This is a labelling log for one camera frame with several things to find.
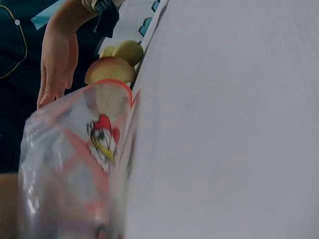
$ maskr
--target person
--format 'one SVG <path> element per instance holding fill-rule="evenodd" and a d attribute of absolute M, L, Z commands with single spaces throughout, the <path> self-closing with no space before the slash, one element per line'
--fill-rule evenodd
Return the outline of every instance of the person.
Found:
<path fill-rule="evenodd" d="M 25 120 L 85 86 L 104 37 L 112 37 L 121 2 L 1 0 L 0 173 L 18 170 Z"/>

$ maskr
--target apple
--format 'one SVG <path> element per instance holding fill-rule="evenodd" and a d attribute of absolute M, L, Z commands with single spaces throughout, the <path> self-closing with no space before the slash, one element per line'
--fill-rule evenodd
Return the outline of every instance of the apple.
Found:
<path fill-rule="evenodd" d="M 115 56 L 103 57 L 89 67 L 84 82 L 89 85 L 104 79 L 127 83 L 135 79 L 135 73 L 127 61 Z"/>

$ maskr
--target dark clothing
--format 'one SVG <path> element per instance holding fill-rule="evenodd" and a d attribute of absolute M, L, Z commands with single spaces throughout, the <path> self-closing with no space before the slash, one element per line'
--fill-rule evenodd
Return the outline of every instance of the dark clothing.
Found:
<path fill-rule="evenodd" d="M 63 2 L 64 0 L 1 0 L 0 172 L 18 170 L 25 120 L 36 110 L 41 79 L 41 47 L 46 23 Z M 112 36 L 119 15 L 114 4 L 106 12 L 109 18 L 102 14 L 77 32 L 78 66 L 74 73 L 73 86 L 66 93 L 84 86 L 88 67 L 98 59 L 97 53 L 104 38 L 95 32 Z"/>

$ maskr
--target cartoon chicken print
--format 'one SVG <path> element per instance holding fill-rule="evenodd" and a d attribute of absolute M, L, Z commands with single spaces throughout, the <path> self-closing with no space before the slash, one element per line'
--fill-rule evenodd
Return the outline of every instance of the cartoon chicken print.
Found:
<path fill-rule="evenodd" d="M 109 117 L 100 115 L 98 121 L 87 124 L 87 132 L 92 142 L 89 145 L 91 155 L 103 170 L 110 174 L 110 166 L 115 166 L 120 130 L 112 128 Z"/>

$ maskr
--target white fabric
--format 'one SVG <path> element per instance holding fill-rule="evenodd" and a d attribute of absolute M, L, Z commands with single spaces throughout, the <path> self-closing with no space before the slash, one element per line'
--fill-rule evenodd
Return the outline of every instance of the white fabric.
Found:
<path fill-rule="evenodd" d="M 171 0 L 140 77 L 127 239 L 319 238 L 318 0 Z"/>

